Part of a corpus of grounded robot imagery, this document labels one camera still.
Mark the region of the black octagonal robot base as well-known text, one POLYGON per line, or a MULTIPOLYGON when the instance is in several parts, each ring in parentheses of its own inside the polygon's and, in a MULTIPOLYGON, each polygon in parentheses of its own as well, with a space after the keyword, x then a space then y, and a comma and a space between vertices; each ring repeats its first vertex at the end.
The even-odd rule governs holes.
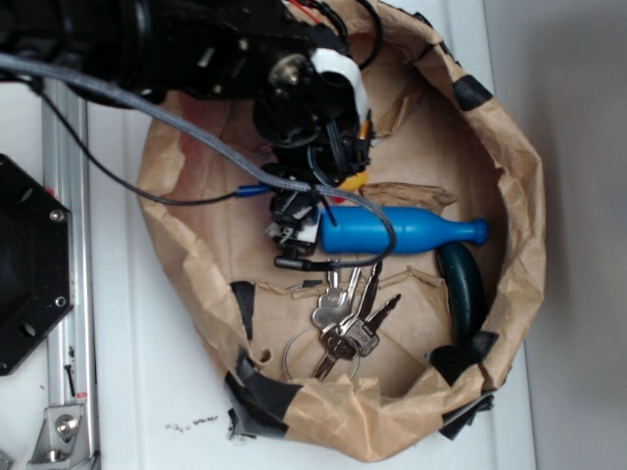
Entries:
POLYGON ((70 212, 1 156, 1 374, 14 373, 72 308, 70 212))

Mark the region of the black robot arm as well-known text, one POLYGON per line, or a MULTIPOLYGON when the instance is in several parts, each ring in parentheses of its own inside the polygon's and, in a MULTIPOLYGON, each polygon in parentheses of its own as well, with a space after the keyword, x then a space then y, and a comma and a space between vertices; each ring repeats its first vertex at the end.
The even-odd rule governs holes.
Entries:
POLYGON ((347 38, 281 1, 5 1, 1 49, 160 104, 170 91, 250 100, 280 164, 332 186, 364 171, 372 135, 347 38))

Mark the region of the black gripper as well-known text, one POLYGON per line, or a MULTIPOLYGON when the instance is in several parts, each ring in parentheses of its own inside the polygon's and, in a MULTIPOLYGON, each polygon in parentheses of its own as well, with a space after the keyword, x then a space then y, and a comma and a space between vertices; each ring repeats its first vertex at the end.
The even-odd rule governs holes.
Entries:
POLYGON ((287 178, 331 187, 368 167, 370 105, 348 46, 253 55, 260 95, 253 122, 287 178))

